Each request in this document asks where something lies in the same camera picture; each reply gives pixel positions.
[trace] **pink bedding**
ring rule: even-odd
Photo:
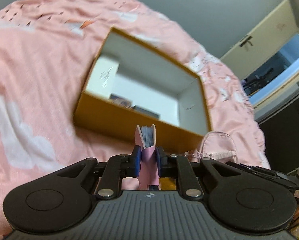
[[[88,66],[113,25],[199,73],[214,130],[232,137],[241,163],[268,167],[239,80],[176,22],[137,0],[16,1],[0,11],[0,235],[11,231],[2,202],[14,187],[90,156],[131,153],[132,144],[72,123]]]

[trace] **yellow box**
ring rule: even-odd
[[[100,65],[100,57],[114,59],[110,62],[113,67]],[[133,105],[160,114],[160,120],[114,104],[108,99],[109,89]],[[160,50],[115,28],[92,63],[74,124],[128,142],[134,142],[137,124],[154,124],[156,145],[170,153],[195,149],[211,131],[199,76]]]

